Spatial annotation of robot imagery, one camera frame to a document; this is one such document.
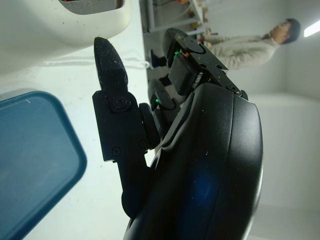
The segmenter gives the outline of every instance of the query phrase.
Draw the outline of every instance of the white surface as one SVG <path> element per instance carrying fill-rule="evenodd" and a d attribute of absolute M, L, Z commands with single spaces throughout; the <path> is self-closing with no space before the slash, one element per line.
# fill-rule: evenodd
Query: white surface
<path fill-rule="evenodd" d="M 220 36 L 264 35 L 286 18 L 287 11 L 285 0 L 218 0 L 209 5 L 206 17 L 211 32 Z M 284 91 L 288 47 L 280 47 L 266 64 L 229 71 L 229 78 L 248 95 Z"/>
<path fill-rule="evenodd" d="M 87 15 L 70 12 L 59 1 L 1 3 L 1 74 L 87 48 L 94 37 L 120 33 L 131 19 L 131 0 L 124 0 L 118 9 Z"/>
<path fill-rule="evenodd" d="M 316 99 L 320 99 L 320 32 L 304 38 L 303 30 L 320 20 L 319 9 L 319 0 L 290 0 L 290 16 L 301 23 L 301 36 L 288 48 L 288 90 Z"/>
<path fill-rule="evenodd" d="M 318 240 L 320 101 L 289 93 L 249 99 L 261 118 L 263 181 L 248 240 Z"/>
<path fill-rule="evenodd" d="M 132 1 L 129 27 L 110 39 L 122 58 L 144 60 L 139 2 Z M 68 59 L 78 59 L 66 64 Z M 63 104 L 87 156 L 82 179 L 26 236 L 26 240 L 120 240 L 129 218 L 121 205 L 117 165 L 103 162 L 92 95 L 100 89 L 93 47 L 57 60 L 0 77 L 0 98 L 31 88 L 55 95 Z M 148 102 L 146 71 L 128 68 L 129 91 L 138 103 Z"/>
<path fill-rule="evenodd" d="M 320 211 L 260 204 L 247 240 L 319 240 Z"/>

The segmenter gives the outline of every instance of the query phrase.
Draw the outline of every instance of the blue plastic container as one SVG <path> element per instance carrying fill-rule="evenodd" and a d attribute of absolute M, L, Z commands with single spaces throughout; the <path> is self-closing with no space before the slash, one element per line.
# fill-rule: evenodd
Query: blue plastic container
<path fill-rule="evenodd" d="M 22 239 L 82 177 L 85 152 L 57 98 L 0 102 L 0 240 Z"/>

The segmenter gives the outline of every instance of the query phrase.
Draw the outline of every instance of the white object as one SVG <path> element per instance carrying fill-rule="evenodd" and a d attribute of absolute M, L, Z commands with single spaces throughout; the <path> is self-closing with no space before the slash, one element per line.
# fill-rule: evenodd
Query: white object
<path fill-rule="evenodd" d="M 131 0 L 120 8 L 79 15 L 59 0 L 1 2 L 0 75 L 89 47 L 97 36 L 111 38 L 131 19 Z"/>
<path fill-rule="evenodd" d="M 202 7 L 198 5 L 197 0 L 189 0 L 190 2 L 190 7 L 194 10 L 195 16 L 192 18 L 184 19 L 177 21 L 176 18 L 180 16 L 179 13 L 177 13 L 176 16 L 172 16 L 172 23 L 169 24 L 164 24 L 160 26 L 155 26 L 155 13 L 154 13 L 154 0 L 147 0 L 147 5 L 148 5 L 148 19 L 149 19 L 149 32 L 157 32 L 157 31 L 162 31 L 166 30 L 168 28 L 175 28 L 187 24 L 192 24 L 192 23 L 203 23 L 203 11 Z"/>
<path fill-rule="evenodd" d="M 320 20 L 304 30 L 304 37 L 307 38 L 320 31 Z"/>

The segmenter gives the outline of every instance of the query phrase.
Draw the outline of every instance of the person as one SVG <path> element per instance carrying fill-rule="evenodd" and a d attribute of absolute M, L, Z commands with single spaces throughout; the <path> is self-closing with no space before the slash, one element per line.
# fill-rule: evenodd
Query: person
<path fill-rule="evenodd" d="M 238 70 L 268 62 L 280 46 L 296 41 L 300 31 L 300 23 L 294 18 L 288 18 L 264 36 L 204 35 L 199 41 L 211 43 L 212 46 L 208 49 L 229 70 Z M 167 64 L 165 57 L 156 56 L 152 50 L 149 51 L 149 60 L 152 68 L 163 67 Z M 167 76 L 159 80 L 165 86 L 170 84 Z"/>

